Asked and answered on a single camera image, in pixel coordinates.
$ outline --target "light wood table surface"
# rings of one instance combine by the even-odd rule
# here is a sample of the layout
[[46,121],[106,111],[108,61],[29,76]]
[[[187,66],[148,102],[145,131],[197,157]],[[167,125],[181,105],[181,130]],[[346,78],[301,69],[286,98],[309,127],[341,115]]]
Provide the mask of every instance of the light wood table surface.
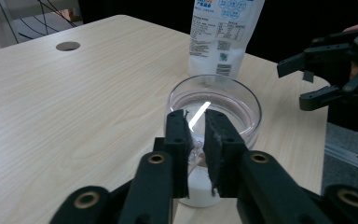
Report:
[[[75,41],[80,48],[56,46]],[[49,223],[67,196],[132,179],[163,136],[170,90],[188,77],[189,35],[115,16],[0,49],[0,223]],[[319,90],[276,63],[245,55],[239,81],[258,97],[256,150],[273,155],[302,187],[321,190],[327,108],[299,109]],[[195,209],[175,223],[240,223],[235,199]]]

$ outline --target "nutrition label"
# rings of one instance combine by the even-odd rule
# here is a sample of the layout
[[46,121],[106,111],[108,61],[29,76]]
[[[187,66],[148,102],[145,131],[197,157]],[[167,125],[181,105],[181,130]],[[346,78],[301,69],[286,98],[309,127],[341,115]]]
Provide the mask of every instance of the nutrition label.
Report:
[[198,16],[193,16],[192,25],[191,25],[191,38],[197,39],[198,35],[212,35],[209,32],[209,27],[213,26],[209,23],[208,18],[202,18]]
[[245,25],[237,22],[219,22],[216,38],[241,41],[245,32]]

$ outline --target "wire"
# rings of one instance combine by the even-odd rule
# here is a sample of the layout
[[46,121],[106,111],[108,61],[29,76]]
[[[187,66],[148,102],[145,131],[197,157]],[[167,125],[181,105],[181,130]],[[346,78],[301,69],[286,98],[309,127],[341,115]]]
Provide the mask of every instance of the wire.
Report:
[[24,36],[25,38],[28,38],[28,39],[33,39],[32,37],[30,37],[30,36],[28,36],[28,35],[24,35],[24,34],[22,34],[22,33],[20,33],[20,32],[19,32],[19,35],[22,35],[22,36]]
[[43,20],[45,21],[46,35],[48,35],[48,24],[46,23],[45,9],[43,9],[43,5],[41,2],[39,2],[39,4],[40,8],[42,8]]
[[[50,9],[50,10],[51,10],[52,12],[54,12],[55,14],[61,16],[64,20],[68,21],[68,20],[61,14],[61,12],[60,12],[55,6],[53,6],[53,7],[54,7],[56,10],[54,10],[53,8],[49,7],[48,5],[42,3],[41,0],[37,0],[37,1],[38,1],[40,4],[42,4],[44,7]],[[76,27],[76,25],[75,25],[73,22],[68,21],[68,23],[71,24],[73,27]]]
[[[60,12],[51,2],[50,2],[50,0],[47,0],[48,1],[48,3],[56,10],[56,11],[58,11],[58,12]],[[73,23],[73,22],[71,22],[71,21],[68,21],[73,27],[76,27],[76,25]]]
[[48,28],[50,28],[50,30],[53,30],[53,31],[55,31],[55,32],[59,32],[58,30],[52,28],[51,26],[47,25],[46,23],[43,23],[43,22],[42,22],[41,20],[39,20],[36,16],[34,16],[34,18],[35,18],[37,21],[39,21],[40,23],[46,25]]
[[36,31],[36,30],[34,30],[31,26],[29,26],[23,19],[20,19],[22,22],[24,22],[24,24],[26,25],[26,26],[28,26],[28,28],[30,28],[31,30],[33,30],[35,33],[38,33],[38,34],[40,34],[40,35],[44,35],[44,34],[42,34],[42,33],[40,33],[40,32],[38,32],[38,31]]
[[19,39],[17,38],[17,36],[16,36],[16,34],[15,34],[14,30],[13,30],[13,27],[11,27],[11,24],[10,24],[10,22],[8,21],[7,14],[6,14],[6,12],[4,11],[4,8],[2,7],[1,2],[0,2],[0,8],[1,8],[2,12],[4,13],[4,16],[5,16],[5,19],[6,19],[6,21],[7,21],[7,24],[8,24],[8,26],[10,27],[11,33],[13,34],[14,38],[16,39],[16,42],[17,42],[17,43],[20,43]]

